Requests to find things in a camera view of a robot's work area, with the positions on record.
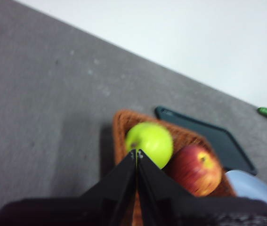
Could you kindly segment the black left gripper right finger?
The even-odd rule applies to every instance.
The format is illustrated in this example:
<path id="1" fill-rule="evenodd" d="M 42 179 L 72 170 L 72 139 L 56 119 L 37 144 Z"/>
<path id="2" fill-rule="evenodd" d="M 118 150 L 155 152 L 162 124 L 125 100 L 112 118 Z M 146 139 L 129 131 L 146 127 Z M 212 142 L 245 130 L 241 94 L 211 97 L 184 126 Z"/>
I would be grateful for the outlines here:
<path id="1" fill-rule="evenodd" d="M 137 151 L 138 192 L 146 226 L 267 226 L 267 203 L 242 197 L 195 197 Z"/>

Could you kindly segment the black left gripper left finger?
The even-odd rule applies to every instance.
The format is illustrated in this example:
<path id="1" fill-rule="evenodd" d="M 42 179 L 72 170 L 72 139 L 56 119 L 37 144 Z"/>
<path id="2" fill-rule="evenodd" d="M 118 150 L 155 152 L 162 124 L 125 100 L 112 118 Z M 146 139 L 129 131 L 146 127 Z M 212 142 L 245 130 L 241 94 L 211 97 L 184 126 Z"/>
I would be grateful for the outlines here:
<path id="1" fill-rule="evenodd" d="M 137 153 L 78 197 L 35 198 L 0 209 L 0 226 L 118 226 L 135 194 Z"/>

